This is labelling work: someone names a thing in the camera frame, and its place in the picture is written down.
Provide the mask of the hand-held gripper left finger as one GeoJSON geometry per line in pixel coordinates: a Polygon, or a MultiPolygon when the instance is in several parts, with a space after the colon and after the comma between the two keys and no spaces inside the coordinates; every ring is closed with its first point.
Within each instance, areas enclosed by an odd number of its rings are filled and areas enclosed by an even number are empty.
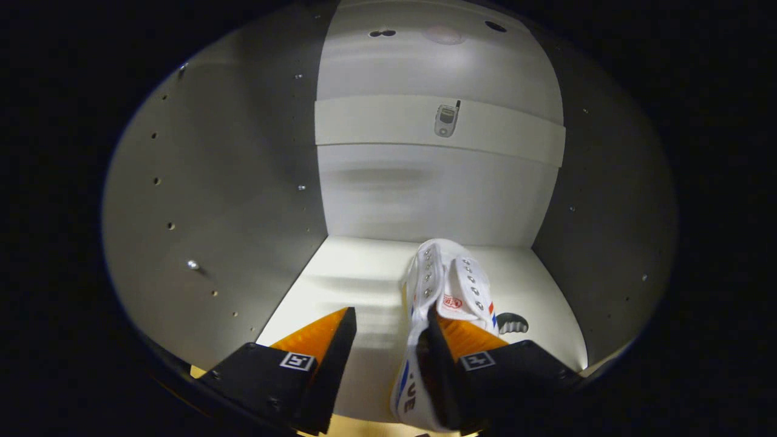
{"type": "Polygon", "coordinates": [[[327,433],[356,333],[355,308],[345,307],[272,345],[242,345],[198,382],[228,407],[288,434],[327,433]]]}

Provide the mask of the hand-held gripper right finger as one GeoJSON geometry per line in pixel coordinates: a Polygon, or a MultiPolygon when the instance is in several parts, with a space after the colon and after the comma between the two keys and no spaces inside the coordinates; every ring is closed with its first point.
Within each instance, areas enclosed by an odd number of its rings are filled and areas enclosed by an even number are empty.
{"type": "Polygon", "coordinates": [[[577,371],[532,340],[508,344],[464,320],[428,312],[421,362],[444,428],[494,429],[544,412],[583,385],[577,371]]]}

